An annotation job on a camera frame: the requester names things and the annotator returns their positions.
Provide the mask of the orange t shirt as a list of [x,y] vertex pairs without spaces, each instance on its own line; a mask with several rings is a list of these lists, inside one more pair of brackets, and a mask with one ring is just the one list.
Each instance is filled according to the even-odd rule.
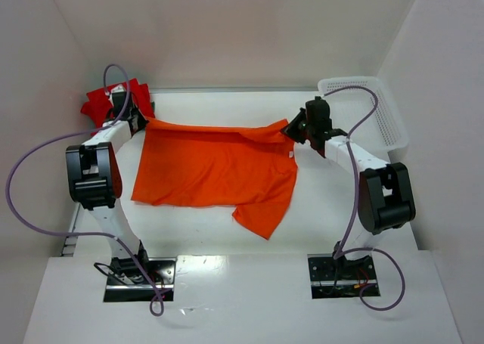
[[152,206],[232,206],[234,220],[269,239],[292,200],[298,166],[286,119],[268,126],[184,126],[150,119],[132,200]]

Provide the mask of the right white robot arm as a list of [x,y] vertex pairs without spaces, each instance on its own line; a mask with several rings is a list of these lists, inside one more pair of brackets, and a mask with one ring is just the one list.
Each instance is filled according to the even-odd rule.
[[335,129],[326,100],[306,102],[281,133],[336,163],[354,178],[354,198],[348,226],[334,248],[336,262],[357,260],[377,246],[383,232],[401,228],[414,219],[416,209],[408,169],[403,163],[388,163],[352,140],[352,134],[376,111],[370,112],[348,132]]

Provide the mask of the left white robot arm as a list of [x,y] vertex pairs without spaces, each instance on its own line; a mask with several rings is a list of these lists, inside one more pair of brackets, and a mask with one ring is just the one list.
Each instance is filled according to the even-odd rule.
[[110,92],[108,101],[113,106],[108,109],[104,128],[85,143],[66,150],[70,196],[108,236],[108,276],[122,285],[147,283],[142,273],[147,268],[147,253],[123,211],[123,183],[116,161],[116,152],[147,125],[133,97],[127,91]]

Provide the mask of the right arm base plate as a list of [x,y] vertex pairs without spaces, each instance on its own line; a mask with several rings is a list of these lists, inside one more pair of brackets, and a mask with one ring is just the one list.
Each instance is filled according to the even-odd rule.
[[332,255],[308,255],[309,279],[313,299],[358,298],[380,296],[374,261],[366,255],[356,260]]

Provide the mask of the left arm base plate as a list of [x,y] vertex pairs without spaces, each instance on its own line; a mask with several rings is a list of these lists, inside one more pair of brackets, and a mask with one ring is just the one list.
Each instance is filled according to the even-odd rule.
[[[152,285],[134,267],[134,273],[125,273],[112,260],[109,265],[96,262],[94,267],[106,277],[103,302],[149,302],[155,296]],[[162,293],[164,302],[172,302],[175,291],[176,258],[149,258],[145,265],[147,275]]]

